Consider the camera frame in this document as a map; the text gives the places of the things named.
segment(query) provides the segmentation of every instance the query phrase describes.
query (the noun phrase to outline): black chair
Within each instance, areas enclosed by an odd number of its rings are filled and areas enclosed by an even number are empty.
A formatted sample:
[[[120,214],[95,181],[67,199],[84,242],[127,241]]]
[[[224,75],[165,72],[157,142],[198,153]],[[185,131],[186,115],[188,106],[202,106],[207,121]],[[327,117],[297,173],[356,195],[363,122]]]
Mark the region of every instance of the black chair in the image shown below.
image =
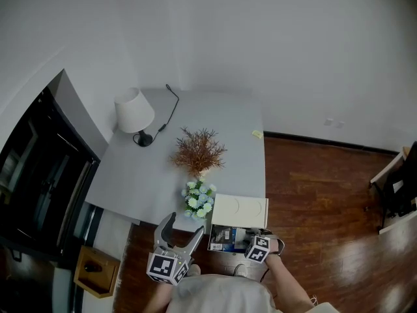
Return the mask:
[[[394,191],[394,185],[401,185],[401,181],[403,185]],[[413,143],[401,167],[388,174],[382,189],[376,182],[373,185],[377,189],[383,208],[381,228],[384,228],[388,211],[388,217],[391,218],[415,211],[412,200],[417,197],[417,142]]]

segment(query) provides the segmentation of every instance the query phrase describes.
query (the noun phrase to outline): lamp cord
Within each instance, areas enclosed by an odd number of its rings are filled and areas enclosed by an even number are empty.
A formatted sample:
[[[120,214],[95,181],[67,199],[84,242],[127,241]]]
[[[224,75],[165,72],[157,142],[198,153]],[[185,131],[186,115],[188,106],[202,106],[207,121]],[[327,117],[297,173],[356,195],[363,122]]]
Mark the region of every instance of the lamp cord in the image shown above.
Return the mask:
[[[178,97],[178,95],[177,95],[177,94],[175,94],[175,93],[173,92],[173,90],[170,88],[170,86],[169,86],[168,84],[166,84],[165,86],[167,87],[167,89],[168,89],[171,93],[173,93],[173,94],[174,94],[174,96],[177,98],[177,102],[175,103],[175,106],[174,106],[174,108],[172,109],[172,112],[171,112],[171,115],[169,116],[168,122],[167,122],[167,123],[165,123],[164,125],[162,125],[162,126],[158,129],[157,133],[155,134],[155,137],[152,139],[152,141],[151,141],[151,143],[150,143],[150,144],[152,144],[152,143],[155,141],[156,136],[159,134],[159,132],[163,131],[163,130],[167,127],[167,125],[168,125],[169,121],[170,121],[170,120],[171,120],[171,118],[172,118],[172,115],[174,114],[175,109],[177,108],[177,104],[178,104],[178,102],[179,102],[179,100],[180,100],[180,98]],[[136,136],[138,136],[138,135],[139,135],[139,134],[137,133],[137,134],[134,134],[134,135],[133,135],[133,137],[132,137],[132,139],[133,139],[134,143],[135,143],[135,144],[137,144],[137,145],[139,145],[139,143],[135,140],[135,137],[136,137]]]

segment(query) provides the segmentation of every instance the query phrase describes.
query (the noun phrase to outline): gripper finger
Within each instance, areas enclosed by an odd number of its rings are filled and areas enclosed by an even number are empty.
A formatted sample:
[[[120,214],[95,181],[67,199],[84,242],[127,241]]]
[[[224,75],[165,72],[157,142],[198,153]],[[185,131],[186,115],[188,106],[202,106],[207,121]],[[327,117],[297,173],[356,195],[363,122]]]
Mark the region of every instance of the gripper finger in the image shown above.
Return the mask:
[[[154,245],[162,247],[172,247],[169,243],[172,236],[172,226],[175,222],[176,213],[172,212],[166,216],[163,221],[158,225],[154,232]]]
[[[175,247],[185,255],[190,255],[197,249],[201,239],[204,235],[204,226],[201,226],[197,231],[194,232],[187,245],[184,247]]]

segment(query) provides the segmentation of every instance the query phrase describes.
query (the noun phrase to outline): box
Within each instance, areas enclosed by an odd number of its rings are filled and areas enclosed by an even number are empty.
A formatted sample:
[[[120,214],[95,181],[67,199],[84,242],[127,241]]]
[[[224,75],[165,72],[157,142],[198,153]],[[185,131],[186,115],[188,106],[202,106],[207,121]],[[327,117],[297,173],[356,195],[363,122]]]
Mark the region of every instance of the box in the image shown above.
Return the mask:
[[[102,270],[87,272],[84,265],[89,261],[101,266]],[[82,246],[78,256],[74,282],[97,298],[111,297],[115,289],[119,267],[119,260],[98,249]]]
[[[266,228],[268,199],[217,194],[208,250],[245,253],[252,240],[250,228]]]

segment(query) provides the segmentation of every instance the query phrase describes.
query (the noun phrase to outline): cardboard box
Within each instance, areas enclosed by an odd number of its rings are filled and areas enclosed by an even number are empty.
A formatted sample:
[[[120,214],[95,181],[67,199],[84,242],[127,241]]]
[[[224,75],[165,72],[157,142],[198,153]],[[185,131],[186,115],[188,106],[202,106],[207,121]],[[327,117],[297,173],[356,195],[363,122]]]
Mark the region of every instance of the cardboard box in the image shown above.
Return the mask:
[[[208,250],[245,253],[250,228],[266,228],[268,199],[217,194],[214,201]]]

